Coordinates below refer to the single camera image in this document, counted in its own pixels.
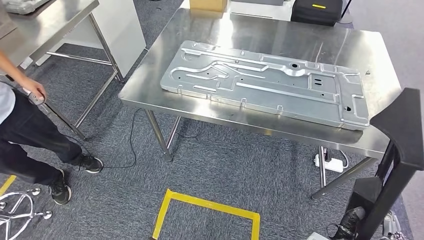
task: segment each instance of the stainless steel table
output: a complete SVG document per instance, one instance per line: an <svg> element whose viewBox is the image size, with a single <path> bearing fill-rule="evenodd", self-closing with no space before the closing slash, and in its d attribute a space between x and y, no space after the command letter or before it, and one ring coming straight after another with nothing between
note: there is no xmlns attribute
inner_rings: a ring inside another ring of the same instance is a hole
<svg viewBox="0 0 424 240"><path fill-rule="evenodd" d="M125 104L145 109L166 158L172 157L169 147L181 117L367 156L328 185L322 167L322 188L314 198L383 157L389 138L373 126L346 130L162 90L161 78L185 40L358 69L370 117L401 92L378 32L180 8L119 94ZM168 141L153 111L178 116Z"/></svg>
<svg viewBox="0 0 424 240"><path fill-rule="evenodd" d="M121 72L96 20L91 14L98 5L98 0L52 0L52 2L46 3L46 7L41 7L45 8L41 12L35 12L34 14L25 16L11 14L10 17L17 25L17 28L0 39L0 49L10 58L15 66L19 66L27 57L30 57L36 62L44 54L49 54L113 67L114 72L112 76L104 83L75 125L63 116L47 99L47 107L57 114L81 138L85 138L85 136L77 128L86 118L94 104L96 104L114 78L122 82ZM109 61L49 52L54 45L86 17L89 17Z"/></svg>

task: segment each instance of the black sneaker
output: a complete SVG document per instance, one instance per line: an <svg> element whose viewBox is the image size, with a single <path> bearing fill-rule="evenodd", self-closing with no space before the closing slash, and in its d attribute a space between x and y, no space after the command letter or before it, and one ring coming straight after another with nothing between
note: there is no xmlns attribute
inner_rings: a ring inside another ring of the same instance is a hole
<svg viewBox="0 0 424 240"><path fill-rule="evenodd" d="M74 165L85 168L85 170L91 174L100 173L100 171L103 169L103 162L100 161L100 159L86 155L81 156L79 162Z"/></svg>
<svg viewBox="0 0 424 240"><path fill-rule="evenodd" d="M58 176L48 187L51 189L51 197L53 201L59 205L64 205L71 200L71 188L65 184L65 173L62 169L58 169L62 175Z"/></svg>

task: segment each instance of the table top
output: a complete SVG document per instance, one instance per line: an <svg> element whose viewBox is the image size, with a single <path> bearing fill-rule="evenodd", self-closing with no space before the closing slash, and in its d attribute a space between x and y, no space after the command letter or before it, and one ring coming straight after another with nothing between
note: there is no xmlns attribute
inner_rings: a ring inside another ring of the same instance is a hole
<svg viewBox="0 0 424 240"><path fill-rule="evenodd" d="M10 14L17 28L0 39L0 49L16 66L27 57L37 61L99 5L98 0L51 1L40 13Z"/></svg>
<svg viewBox="0 0 424 240"><path fill-rule="evenodd" d="M358 69L371 118L401 92L380 33L180 8L119 98L152 111L368 157L383 156L389 138L373 126L352 131L162 90L162 76L185 40Z"/></svg>

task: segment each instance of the power cord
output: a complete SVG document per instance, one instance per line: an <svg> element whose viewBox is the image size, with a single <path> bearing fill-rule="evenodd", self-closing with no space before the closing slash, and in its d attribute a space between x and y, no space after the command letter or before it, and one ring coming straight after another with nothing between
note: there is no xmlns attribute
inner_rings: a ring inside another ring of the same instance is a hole
<svg viewBox="0 0 424 240"><path fill-rule="evenodd" d="M134 151L134 146L133 146L133 130L134 130L134 121L136 119L136 115L137 115L137 113L140 110L142 110L142 108L137 109L134 112L134 115L132 116L131 133L129 134L129 146L131 147L131 152L132 152L132 155L133 155L133 158L134 158L132 164L131 165L128 165L128 166L104 166L103 167L104 169L129 169L129 168L132 168L132 167L134 167L136 165L136 163L137 163L137 155L136 155L136 151ZM68 135L65 135L65 136L68 137L68 138L70 138L70 139L73 139L74 141L76 141L77 143L79 143L79 145L81 145L82 148L84 148L84 150L88 153L88 155L90 157L93 157L93 155L90 153L90 151L78 139L76 139L76 138L74 138L72 136L68 136Z"/></svg>
<svg viewBox="0 0 424 240"><path fill-rule="evenodd" d="M339 151L340 151L340 153L343 155L344 159L346 160L346 165L345 165L345 166L343 166L343 168L344 168L344 169L347 169L347 168L349 167L349 158L348 158L348 156L346 155L346 153L345 153L345 152L343 152L342 150L339 150Z"/></svg>
<svg viewBox="0 0 424 240"><path fill-rule="evenodd" d="M104 169L129 169L129 168L132 168L132 167L134 167L136 164L137 164L137 154L136 154L136 151L134 151L134 146L133 146L133 130L134 130L134 121L135 121L135 119L136 119L136 115L137 115L137 113L140 111L140 110L142 110L142 108L139 108L139 109L137 109L135 112L134 112L134 115L132 116L132 123L131 123L131 132L130 132L130 134L129 134L129 146L131 147L131 152L132 152L132 155L133 155L133 162L132 162L132 164L131 165L128 165L128 166L104 166L103 168ZM196 135L183 135L183 134L181 134L181 133L179 133L179 132L175 132L176 134L178 134L178 136L180 136L180 137L182 137L182 138L184 138L184 139L198 139L197 137L200 135L200 134L202 134L201 132L199 132L198 134L196 134ZM84 150L87 152L87 154L90 156L90 157L93 157L93 155L91 154L91 152L84 146L84 144L82 144L78 139L76 139L75 137L72 137L72 136L69 136L69 135L66 135L66 134L64 134L66 137L68 137L68 138L70 138L70 139L73 139L74 141L76 141L77 143L79 143L79 145L81 145L82 146L82 148L84 148Z"/></svg>

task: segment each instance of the stamped metal panel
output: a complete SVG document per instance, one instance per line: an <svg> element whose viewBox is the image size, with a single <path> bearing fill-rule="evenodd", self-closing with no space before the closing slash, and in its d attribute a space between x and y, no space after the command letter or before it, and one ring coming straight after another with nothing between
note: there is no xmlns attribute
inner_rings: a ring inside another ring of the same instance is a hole
<svg viewBox="0 0 424 240"><path fill-rule="evenodd" d="M186 40L160 85L164 90L304 121L369 126L360 73Z"/></svg>

